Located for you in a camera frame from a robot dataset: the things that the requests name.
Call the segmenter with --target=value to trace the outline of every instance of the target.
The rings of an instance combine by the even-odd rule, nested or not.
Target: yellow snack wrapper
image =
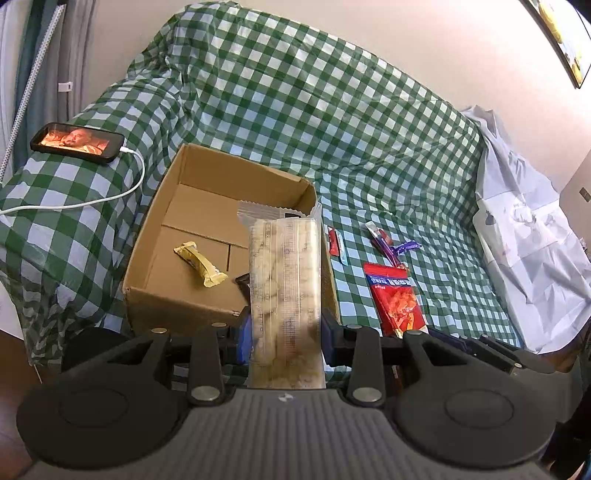
[[[180,247],[174,249],[179,257],[185,260],[203,278],[203,285],[207,288],[218,285],[227,279],[225,273],[220,272],[205,256],[197,250],[195,242],[185,242]]]

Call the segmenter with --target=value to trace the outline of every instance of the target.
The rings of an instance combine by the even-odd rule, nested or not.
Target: metal screw
[[[220,396],[220,391],[216,387],[202,385],[191,390],[191,396],[195,400],[212,401]]]
[[[353,398],[358,401],[373,403],[382,398],[382,393],[372,387],[360,387],[353,390]]]

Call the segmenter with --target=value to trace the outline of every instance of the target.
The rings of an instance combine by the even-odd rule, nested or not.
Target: small red packet
[[[329,253],[334,257],[340,255],[339,241],[336,238],[336,230],[334,228],[329,228]]]

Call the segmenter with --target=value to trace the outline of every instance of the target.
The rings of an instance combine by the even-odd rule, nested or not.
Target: wooden floor
[[[38,384],[23,342],[0,330],[0,480],[15,478],[31,462],[15,416],[23,397]]]

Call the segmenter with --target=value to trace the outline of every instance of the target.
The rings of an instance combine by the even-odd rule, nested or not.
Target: power outlet
[[[579,193],[581,194],[581,197],[585,199],[585,202],[591,202],[591,194],[585,189],[585,187],[580,189]]]

